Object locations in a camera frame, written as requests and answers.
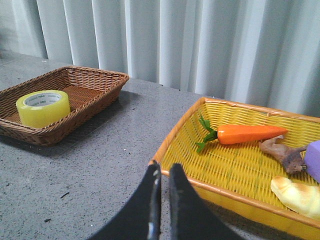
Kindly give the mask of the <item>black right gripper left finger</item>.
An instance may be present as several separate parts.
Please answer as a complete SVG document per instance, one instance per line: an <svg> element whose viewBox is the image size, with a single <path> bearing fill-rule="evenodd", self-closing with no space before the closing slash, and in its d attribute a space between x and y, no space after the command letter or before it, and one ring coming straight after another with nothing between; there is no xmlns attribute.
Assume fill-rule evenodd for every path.
<svg viewBox="0 0 320 240"><path fill-rule="evenodd" d="M91 240L158 240L161 226L161 167L153 161L122 209Z"/></svg>

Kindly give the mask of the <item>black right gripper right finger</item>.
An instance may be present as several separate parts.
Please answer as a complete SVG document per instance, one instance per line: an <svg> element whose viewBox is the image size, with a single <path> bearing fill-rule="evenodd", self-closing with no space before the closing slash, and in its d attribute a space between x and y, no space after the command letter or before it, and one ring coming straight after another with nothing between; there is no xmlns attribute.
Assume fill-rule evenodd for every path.
<svg viewBox="0 0 320 240"><path fill-rule="evenodd" d="M179 163L169 171L172 240L241 240L200 198Z"/></svg>

